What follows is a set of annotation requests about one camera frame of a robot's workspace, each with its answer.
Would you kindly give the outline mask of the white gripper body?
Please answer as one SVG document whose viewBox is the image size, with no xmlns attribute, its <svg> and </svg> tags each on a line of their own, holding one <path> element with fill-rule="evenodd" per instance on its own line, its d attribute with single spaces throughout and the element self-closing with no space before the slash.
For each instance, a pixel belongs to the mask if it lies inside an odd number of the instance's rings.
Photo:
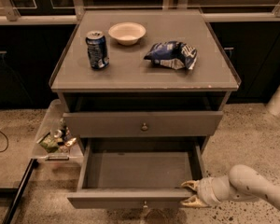
<svg viewBox="0 0 280 224">
<path fill-rule="evenodd" d="M 207 177 L 199 181 L 197 194 L 209 206 L 218 205 L 230 197 L 231 185 L 226 176 Z"/>
</svg>

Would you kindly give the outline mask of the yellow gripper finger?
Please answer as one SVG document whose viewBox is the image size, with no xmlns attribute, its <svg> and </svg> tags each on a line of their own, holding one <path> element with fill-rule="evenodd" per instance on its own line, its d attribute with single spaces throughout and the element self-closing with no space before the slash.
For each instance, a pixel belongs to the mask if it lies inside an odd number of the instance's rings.
<svg viewBox="0 0 280 224">
<path fill-rule="evenodd" d="M 193 191 L 197 191 L 199 187 L 199 181 L 189 180 L 185 181 L 181 184 L 182 188 L 191 189 Z"/>
<path fill-rule="evenodd" d="M 197 195 L 193 195 L 181 201 L 181 205 L 188 208 L 205 208 L 208 204 L 202 201 Z"/>
</svg>

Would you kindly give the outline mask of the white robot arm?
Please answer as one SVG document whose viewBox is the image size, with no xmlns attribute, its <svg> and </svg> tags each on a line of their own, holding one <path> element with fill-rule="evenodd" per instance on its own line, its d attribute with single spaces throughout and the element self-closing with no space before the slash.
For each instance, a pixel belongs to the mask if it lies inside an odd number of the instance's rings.
<svg viewBox="0 0 280 224">
<path fill-rule="evenodd" d="M 232 166 L 226 175 L 189 180 L 181 187 L 194 191 L 192 196 L 181 202 L 184 207 L 202 208 L 225 201 L 254 202 L 262 199 L 280 211 L 280 187 L 242 164 Z"/>
</svg>

